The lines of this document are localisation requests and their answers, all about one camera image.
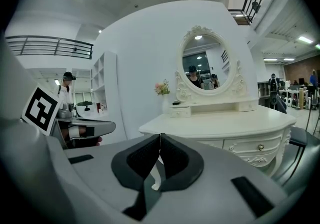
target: fluorescent light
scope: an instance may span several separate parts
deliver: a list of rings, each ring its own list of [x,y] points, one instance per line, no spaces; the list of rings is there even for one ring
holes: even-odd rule
[[[303,37],[303,36],[299,37],[299,40],[302,40],[302,41],[304,41],[306,43],[309,43],[309,44],[313,42],[312,40],[310,40],[310,39],[308,39],[306,37]]]

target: white vanity dresser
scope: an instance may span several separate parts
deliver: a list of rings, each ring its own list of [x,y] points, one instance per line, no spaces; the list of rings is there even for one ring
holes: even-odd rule
[[[249,49],[241,47],[237,49],[237,46],[218,33],[219,29],[217,27],[212,31],[197,25],[187,32],[177,53],[175,73],[176,98],[180,104],[172,105],[170,114],[156,117],[142,125],[139,131],[143,134],[176,135],[227,150],[272,176],[281,164],[285,146],[290,139],[290,127],[295,124],[296,119],[258,105],[258,94],[252,97],[252,94],[248,93],[250,90],[252,92],[252,87],[255,90],[257,84],[247,84],[241,71],[242,56],[250,55]],[[186,70],[190,62],[201,59],[197,47],[193,45],[191,48],[188,47],[190,41],[199,38],[199,35],[204,39],[211,37],[213,40],[211,42],[204,40],[203,44],[197,42],[202,54],[205,50],[206,56],[202,55],[202,58],[207,58],[210,75],[218,74],[216,76],[218,81],[224,76],[222,72],[227,76],[226,80],[222,79],[219,82],[220,85],[216,89],[203,90],[195,86],[190,82],[191,72]],[[212,61],[209,57],[217,45],[223,46],[228,55],[228,62],[222,63],[221,71],[218,67],[211,67]],[[205,78],[207,71],[200,69],[205,64],[196,63],[196,66],[197,77]],[[218,85],[214,78],[215,76],[212,84]]]

